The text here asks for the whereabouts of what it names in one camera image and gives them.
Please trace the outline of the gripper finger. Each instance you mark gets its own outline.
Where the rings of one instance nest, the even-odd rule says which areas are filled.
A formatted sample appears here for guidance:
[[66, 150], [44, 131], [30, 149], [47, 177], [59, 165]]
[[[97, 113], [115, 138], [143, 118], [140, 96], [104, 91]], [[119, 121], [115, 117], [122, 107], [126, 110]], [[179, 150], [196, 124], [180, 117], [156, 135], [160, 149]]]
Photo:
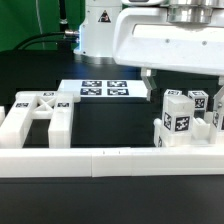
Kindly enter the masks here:
[[224, 96], [224, 86], [222, 86], [219, 91], [214, 95], [214, 103], [213, 103], [213, 110], [217, 111], [221, 106], [221, 98]]

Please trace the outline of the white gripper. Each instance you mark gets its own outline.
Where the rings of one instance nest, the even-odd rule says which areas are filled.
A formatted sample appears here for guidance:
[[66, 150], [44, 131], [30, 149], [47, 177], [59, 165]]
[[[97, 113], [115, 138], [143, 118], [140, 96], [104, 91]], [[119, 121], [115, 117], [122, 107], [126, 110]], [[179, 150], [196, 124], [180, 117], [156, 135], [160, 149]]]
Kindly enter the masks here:
[[175, 24], [165, 8], [126, 8], [116, 22], [113, 57], [146, 67], [141, 79], [148, 100], [156, 88], [153, 69], [224, 76], [224, 9], [213, 11], [210, 24]]

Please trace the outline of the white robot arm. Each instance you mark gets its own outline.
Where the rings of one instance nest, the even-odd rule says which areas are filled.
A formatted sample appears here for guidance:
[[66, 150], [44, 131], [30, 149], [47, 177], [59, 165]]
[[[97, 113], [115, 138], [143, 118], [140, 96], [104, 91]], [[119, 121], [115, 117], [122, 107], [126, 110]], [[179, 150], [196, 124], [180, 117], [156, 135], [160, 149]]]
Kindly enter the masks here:
[[[122, 0], [113, 57], [120, 65], [221, 76], [224, 0]], [[214, 96], [221, 108], [224, 83]]]

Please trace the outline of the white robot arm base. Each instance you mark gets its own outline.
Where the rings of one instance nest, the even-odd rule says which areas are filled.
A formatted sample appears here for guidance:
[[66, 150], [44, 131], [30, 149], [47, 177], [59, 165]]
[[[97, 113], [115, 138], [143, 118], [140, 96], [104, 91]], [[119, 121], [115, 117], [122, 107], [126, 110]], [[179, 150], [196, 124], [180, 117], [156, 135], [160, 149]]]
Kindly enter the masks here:
[[79, 26], [79, 45], [74, 49], [77, 61], [114, 64], [113, 36], [121, 11], [121, 0], [85, 0], [85, 19]]

